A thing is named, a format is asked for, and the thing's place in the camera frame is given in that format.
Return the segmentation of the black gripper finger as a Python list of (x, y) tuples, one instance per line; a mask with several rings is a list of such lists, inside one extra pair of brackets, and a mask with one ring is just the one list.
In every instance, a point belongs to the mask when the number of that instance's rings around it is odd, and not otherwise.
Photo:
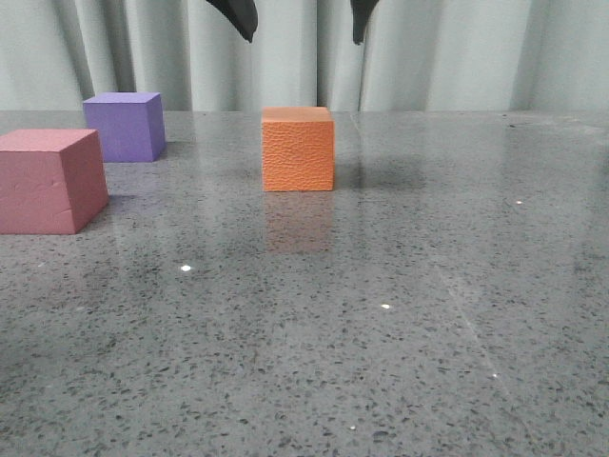
[(254, 0), (207, 0), (248, 42), (252, 43), (258, 28), (258, 11)]
[(364, 41), (368, 21), (378, 3), (379, 0), (350, 1), (353, 18), (352, 39), (355, 45), (360, 45)]

